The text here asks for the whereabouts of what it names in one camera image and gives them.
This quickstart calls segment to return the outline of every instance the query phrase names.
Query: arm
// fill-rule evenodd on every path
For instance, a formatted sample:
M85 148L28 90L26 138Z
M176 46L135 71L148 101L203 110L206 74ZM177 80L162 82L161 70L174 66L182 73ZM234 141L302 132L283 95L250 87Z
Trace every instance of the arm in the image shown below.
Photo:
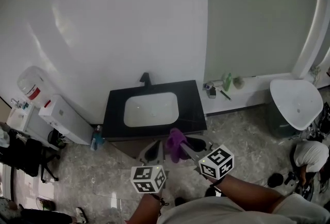
M127 224L156 224L159 210L160 202L152 195L144 194Z
M300 167L301 186L304 186L306 184L306 170L307 170L307 165Z
M217 188L246 211L272 213L285 199L275 190L247 183L230 175L226 175Z

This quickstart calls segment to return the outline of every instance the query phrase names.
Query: sneaker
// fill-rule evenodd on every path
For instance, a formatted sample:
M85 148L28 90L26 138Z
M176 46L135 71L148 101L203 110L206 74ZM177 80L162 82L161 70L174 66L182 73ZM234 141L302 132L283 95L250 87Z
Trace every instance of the sneaker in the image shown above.
M214 187L209 187L205 192L205 197L215 197L217 195Z
M78 223L82 223L82 224L88 223L87 217L81 208L76 208L76 213L77 213Z

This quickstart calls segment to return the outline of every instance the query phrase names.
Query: black chair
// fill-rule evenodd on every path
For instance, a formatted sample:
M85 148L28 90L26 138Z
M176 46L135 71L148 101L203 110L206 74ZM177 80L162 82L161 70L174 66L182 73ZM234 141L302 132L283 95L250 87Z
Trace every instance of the black chair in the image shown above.
M46 150L42 147L42 144L36 140L28 139L25 148L24 148L24 165L22 169L28 175L32 177L36 177L39 173L39 165L41 165L41 181L45 183L46 181L43 179L43 173L46 169L47 172L52 176L55 181L58 181L57 177L54 177L53 173L47 166L54 158L60 159L60 156L57 154L53 154L50 157L46 158Z

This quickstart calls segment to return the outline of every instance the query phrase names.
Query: chair leg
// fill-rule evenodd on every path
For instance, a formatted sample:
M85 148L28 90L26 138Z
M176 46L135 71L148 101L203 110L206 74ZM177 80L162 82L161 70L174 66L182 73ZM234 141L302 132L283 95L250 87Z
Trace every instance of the chair leg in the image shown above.
M57 177L54 177L53 173L50 171L50 169L48 168L47 165L45 165L45 169L47 170L47 172L52 176L52 178L54 178L55 181L58 181Z
M56 158L57 160L60 159L60 156L58 154L53 154L50 157L44 159L44 163L49 163L52 159Z
M45 166L41 164L41 182L45 183L46 180L43 179L43 172L45 171Z

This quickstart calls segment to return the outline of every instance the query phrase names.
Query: black vanity countertop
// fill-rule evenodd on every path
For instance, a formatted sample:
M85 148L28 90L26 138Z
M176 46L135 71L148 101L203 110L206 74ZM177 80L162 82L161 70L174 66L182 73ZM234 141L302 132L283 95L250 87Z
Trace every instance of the black vanity countertop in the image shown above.
M165 92L172 92L177 97L179 118L174 123L146 127L125 125L125 104L129 98ZM207 129L195 80L110 91L103 122L103 138L115 142L168 136L172 128L178 128L183 133L197 133Z

